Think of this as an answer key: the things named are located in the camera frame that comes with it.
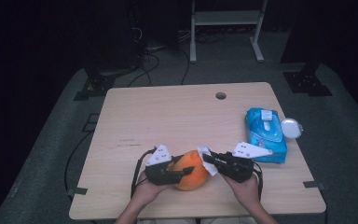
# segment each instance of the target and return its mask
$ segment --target white cap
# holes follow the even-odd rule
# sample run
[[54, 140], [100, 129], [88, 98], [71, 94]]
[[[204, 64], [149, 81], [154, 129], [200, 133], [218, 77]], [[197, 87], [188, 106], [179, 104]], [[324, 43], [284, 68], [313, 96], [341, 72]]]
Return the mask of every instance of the white cap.
[[298, 138], [303, 128], [295, 119], [284, 119], [281, 122], [283, 135], [287, 138]]

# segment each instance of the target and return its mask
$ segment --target black device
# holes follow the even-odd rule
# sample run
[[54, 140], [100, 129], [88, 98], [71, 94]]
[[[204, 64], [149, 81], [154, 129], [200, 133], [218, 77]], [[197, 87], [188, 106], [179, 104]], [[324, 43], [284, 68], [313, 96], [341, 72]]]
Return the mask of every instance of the black device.
[[204, 161], [213, 164], [221, 175], [242, 183], [255, 173], [258, 177], [258, 197], [261, 198], [263, 189], [263, 171], [261, 167], [252, 159], [235, 157], [231, 152], [215, 153], [210, 150], [211, 155], [202, 154]]
[[161, 186], [161, 185], [170, 185], [170, 184], [179, 184], [184, 175], [190, 175], [194, 166], [186, 167], [182, 171], [169, 171], [167, 170], [170, 163], [177, 163], [183, 155], [180, 156], [171, 156], [168, 152], [168, 149], [164, 145], [155, 147], [151, 150], [146, 151], [146, 153], [138, 160], [132, 180], [131, 185], [131, 197], [135, 192], [137, 185], [137, 179], [139, 170], [141, 168], [142, 161], [144, 157], [148, 154], [153, 154], [152, 157], [148, 160], [145, 167], [145, 174], [148, 181], [151, 183]]

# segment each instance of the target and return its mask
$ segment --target wet wipes package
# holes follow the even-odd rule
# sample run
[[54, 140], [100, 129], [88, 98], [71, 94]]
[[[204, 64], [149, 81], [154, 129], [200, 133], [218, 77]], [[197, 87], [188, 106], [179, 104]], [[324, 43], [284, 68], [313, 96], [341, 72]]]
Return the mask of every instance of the wet wipes package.
[[287, 145], [278, 113], [274, 110], [253, 107], [246, 114], [245, 126], [248, 143], [272, 150], [273, 154], [254, 158], [255, 161], [284, 163]]

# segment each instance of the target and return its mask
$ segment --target floor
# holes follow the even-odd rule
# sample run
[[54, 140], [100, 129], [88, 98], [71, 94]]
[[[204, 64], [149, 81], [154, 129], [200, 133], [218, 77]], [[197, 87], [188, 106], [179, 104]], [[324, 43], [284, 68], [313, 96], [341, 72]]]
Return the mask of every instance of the floor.
[[[265, 61], [258, 63], [246, 34], [216, 35], [211, 44], [198, 44], [198, 61], [188, 63], [189, 45], [144, 57], [148, 76], [138, 69], [117, 78], [115, 88], [194, 85], [207, 83], [268, 82], [286, 117], [297, 119], [305, 132], [297, 139], [314, 179], [325, 186], [327, 216], [276, 216], [280, 223], [358, 223], [358, 105], [339, 76], [321, 64], [316, 76], [332, 96], [292, 93], [282, 73], [298, 71], [302, 63], [281, 64], [288, 33], [263, 32], [259, 45]], [[158, 47], [153, 43], [150, 48]], [[63, 90], [39, 134], [11, 192], [0, 209], [0, 223], [83, 223], [69, 218], [68, 189], [76, 187], [92, 138], [84, 125], [98, 114], [103, 97], [74, 101], [87, 75], [81, 69]], [[93, 223], [113, 223], [94, 220]]]

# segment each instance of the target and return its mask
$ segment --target hand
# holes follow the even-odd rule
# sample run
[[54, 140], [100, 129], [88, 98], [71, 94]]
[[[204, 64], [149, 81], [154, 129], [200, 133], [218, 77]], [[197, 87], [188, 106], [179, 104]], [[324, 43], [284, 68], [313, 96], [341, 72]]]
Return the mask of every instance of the hand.
[[246, 209], [249, 206], [260, 203], [258, 198], [257, 177], [252, 175], [248, 180], [238, 183], [228, 176], [222, 175], [234, 192], [235, 198]]
[[138, 177], [138, 184], [131, 200], [142, 205], [147, 205], [153, 202], [163, 190], [169, 187], [170, 185], [157, 186], [149, 182], [145, 171], [142, 171]]
[[238, 183], [237, 181], [222, 175], [234, 192], [238, 202], [249, 212], [258, 224], [278, 223], [261, 205], [258, 198], [257, 177], [252, 175], [248, 180]]
[[135, 223], [141, 211], [169, 186], [170, 185], [157, 186], [150, 183], [146, 178], [145, 171], [142, 171], [138, 177], [138, 184], [130, 202], [117, 218], [115, 224]]

